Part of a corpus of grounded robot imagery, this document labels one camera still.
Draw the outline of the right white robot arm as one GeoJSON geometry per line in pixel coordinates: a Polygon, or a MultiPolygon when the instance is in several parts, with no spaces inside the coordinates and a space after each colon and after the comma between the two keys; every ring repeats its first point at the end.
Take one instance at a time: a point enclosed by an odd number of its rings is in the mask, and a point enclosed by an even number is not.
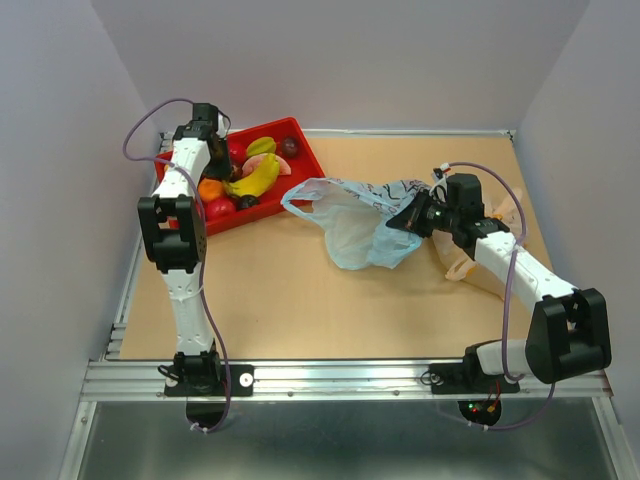
{"type": "Polygon", "coordinates": [[[480,180],[473,174],[443,174],[442,185],[420,191],[387,225],[422,238],[441,231],[471,260],[505,285],[531,314],[528,334],[470,347],[460,366],[463,384],[482,390],[496,376],[516,383],[532,375],[544,384],[603,370],[612,361],[608,313],[596,289],[559,278],[519,242],[500,220],[485,213],[480,180]]]}

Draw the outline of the red apple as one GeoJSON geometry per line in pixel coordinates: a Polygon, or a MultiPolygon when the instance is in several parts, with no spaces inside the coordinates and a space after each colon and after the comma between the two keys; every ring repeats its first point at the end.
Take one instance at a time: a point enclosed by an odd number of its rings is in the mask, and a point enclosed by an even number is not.
{"type": "Polygon", "coordinates": [[[230,216],[236,212],[236,205],[228,197],[219,197],[208,202],[205,206],[205,216],[208,222],[230,216]]]}

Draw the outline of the orange mango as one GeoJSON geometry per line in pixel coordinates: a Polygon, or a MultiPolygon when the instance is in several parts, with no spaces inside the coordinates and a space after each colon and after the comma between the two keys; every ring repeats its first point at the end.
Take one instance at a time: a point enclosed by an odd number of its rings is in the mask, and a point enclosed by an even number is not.
{"type": "Polygon", "coordinates": [[[198,193],[204,203],[212,202],[225,195],[224,184],[219,180],[203,178],[198,184],[198,193]]]}

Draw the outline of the yellow banana bunch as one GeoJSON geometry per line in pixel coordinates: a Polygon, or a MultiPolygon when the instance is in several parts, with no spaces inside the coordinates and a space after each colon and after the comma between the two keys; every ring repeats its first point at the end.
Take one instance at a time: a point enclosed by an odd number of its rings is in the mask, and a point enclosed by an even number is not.
{"type": "Polygon", "coordinates": [[[254,169],[245,177],[235,182],[223,181],[225,193],[231,197],[251,195],[260,197],[269,191],[280,174],[280,162],[274,153],[266,153],[251,157],[248,161],[254,169]]]}

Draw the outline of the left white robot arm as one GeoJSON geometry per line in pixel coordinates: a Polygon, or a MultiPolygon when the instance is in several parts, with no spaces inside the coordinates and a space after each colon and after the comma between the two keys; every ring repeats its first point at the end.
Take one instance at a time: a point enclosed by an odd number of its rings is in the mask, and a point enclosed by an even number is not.
{"type": "Polygon", "coordinates": [[[227,116],[209,103],[191,104],[191,119],[176,128],[171,159],[153,193],[137,211],[147,258],[160,272],[176,326],[176,353],[161,366],[169,393],[176,396],[227,395],[229,366],[204,297],[206,215],[198,183],[211,166],[227,179],[227,116]]]}

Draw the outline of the light blue plastic bag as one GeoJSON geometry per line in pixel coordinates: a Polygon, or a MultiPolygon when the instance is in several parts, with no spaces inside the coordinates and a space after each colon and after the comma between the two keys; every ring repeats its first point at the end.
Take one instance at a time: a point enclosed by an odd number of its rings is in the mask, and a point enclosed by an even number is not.
{"type": "Polygon", "coordinates": [[[287,191],[281,205],[324,231],[327,252],[341,269],[393,269],[422,245],[415,233],[386,223],[429,186],[420,180],[383,185],[333,177],[310,178],[287,191]]]}

